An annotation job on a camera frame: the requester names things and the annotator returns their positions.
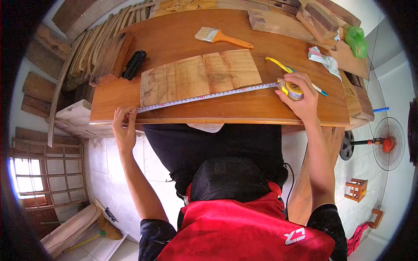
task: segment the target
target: black shorts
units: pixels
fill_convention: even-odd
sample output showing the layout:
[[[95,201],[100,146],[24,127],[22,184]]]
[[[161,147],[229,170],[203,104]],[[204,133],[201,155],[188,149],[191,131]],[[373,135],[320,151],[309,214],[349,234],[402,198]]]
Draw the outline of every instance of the black shorts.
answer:
[[[283,166],[281,126],[277,124],[224,124],[216,133],[186,124],[143,125],[152,149],[185,195],[200,165],[219,157],[251,159],[266,179],[280,188],[288,172]]]

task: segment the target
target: person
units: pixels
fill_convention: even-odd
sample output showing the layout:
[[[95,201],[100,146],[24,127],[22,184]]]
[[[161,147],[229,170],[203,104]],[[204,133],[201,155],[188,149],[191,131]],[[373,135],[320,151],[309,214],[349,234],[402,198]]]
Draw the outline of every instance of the person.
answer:
[[[312,212],[306,226],[288,221],[280,197],[288,176],[280,125],[225,124],[216,133],[186,124],[144,125],[185,202],[176,231],[133,156],[136,109],[115,111],[113,132],[142,218],[139,260],[347,259],[334,203],[334,171],[316,114],[318,92],[304,73],[286,74],[285,80],[299,85],[304,99],[275,93],[303,121],[308,149],[315,152],[308,160]]]

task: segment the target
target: measuring tape blade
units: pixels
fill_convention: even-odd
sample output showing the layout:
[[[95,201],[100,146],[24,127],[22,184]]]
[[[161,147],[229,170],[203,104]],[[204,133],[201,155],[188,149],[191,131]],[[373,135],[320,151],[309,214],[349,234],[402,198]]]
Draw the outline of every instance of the measuring tape blade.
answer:
[[[138,113],[146,112],[146,111],[152,111],[152,110],[155,110],[155,109],[169,107],[169,106],[183,104],[183,103],[188,103],[188,102],[192,102],[192,101],[200,101],[200,100],[222,97],[222,96],[231,95],[231,94],[238,94],[238,93],[247,92],[247,91],[255,91],[255,90],[261,90],[261,89],[273,88],[273,87],[277,87],[277,86],[278,86],[278,83],[273,82],[273,83],[270,83],[270,84],[261,84],[261,85],[250,86],[250,87],[245,87],[245,88],[231,90],[231,91],[223,91],[223,92],[218,92],[218,93],[215,93],[215,94],[208,94],[208,95],[203,95],[203,96],[199,96],[199,97],[183,99],[183,100],[179,100],[179,101],[171,101],[171,102],[167,102],[167,103],[150,105],[150,106],[145,106],[145,107],[138,108]]]

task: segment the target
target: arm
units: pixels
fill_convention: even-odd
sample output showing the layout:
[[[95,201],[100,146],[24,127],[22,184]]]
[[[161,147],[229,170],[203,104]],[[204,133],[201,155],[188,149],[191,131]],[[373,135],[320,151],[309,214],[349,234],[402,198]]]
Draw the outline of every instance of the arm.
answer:
[[[122,126],[123,120],[129,114],[128,128]],[[138,167],[134,157],[133,148],[136,143],[135,119],[137,110],[135,108],[118,108],[115,110],[115,117],[112,124],[116,144],[119,149],[120,161],[125,172],[129,191],[133,202],[142,219],[160,219],[168,222],[163,206],[146,180],[141,169]]]
[[[303,99],[293,101],[282,91],[276,94],[286,103],[305,125],[308,136],[309,180],[312,190],[312,211],[325,203],[334,204],[335,177],[331,165],[328,148],[322,133],[321,125],[316,115],[318,92],[312,86],[309,77],[304,73],[289,73],[285,80],[293,82],[303,91]]]

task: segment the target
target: orange brush handle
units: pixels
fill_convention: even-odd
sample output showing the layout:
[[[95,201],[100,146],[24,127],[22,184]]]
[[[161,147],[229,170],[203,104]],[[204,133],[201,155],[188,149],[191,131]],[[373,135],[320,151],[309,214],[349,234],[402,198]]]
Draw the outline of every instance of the orange brush handle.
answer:
[[[221,32],[221,30],[219,30],[218,33],[215,35],[215,37],[212,39],[212,43],[217,42],[217,41],[226,41],[226,42],[230,42],[230,43],[233,43],[238,46],[245,47],[245,48],[254,48],[252,44],[247,43],[246,41],[224,35]]]

